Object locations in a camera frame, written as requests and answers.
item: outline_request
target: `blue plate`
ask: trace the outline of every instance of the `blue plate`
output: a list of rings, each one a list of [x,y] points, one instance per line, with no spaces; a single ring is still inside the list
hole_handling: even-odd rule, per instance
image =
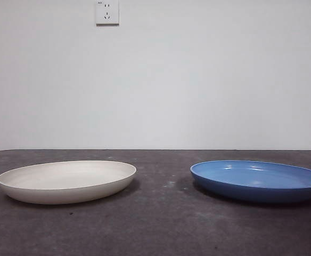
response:
[[[262,203],[311,199],[311,170],[254,161],[210,161],[195,164],[197,183],[223,196]]]

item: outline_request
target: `wall socket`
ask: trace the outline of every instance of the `wall socket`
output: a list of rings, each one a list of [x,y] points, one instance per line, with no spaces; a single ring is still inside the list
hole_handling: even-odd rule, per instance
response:
[[[119,25],[119,0],[96,1],[96,25]]]

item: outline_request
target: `ceramic plate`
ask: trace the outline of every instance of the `ceramic plate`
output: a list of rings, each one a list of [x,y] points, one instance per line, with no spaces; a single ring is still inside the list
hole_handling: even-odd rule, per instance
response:
[[[112,161],[72,161],[21,167],[0,175],[4,192],[34,204],[70,204],[112,195],[133,180],[136,168]]]
[[[197,183],[227,197],[264,203],[311,199],[311,170],[254,161],[210,161],[195,164]]]

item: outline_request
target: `white wall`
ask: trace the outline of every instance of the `white wall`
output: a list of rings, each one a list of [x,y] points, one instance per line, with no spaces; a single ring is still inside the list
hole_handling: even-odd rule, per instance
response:
[[[311,149],[311,0],[0,0],[0,150]]]

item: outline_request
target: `white plate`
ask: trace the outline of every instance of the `white plate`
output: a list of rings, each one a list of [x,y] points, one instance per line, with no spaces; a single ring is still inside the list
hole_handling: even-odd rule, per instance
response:
[[[126,188],[135,173],[134,166],[121,162],[57,162],[4,172],[0,186],[23,202],[71,204],[110,196]]]

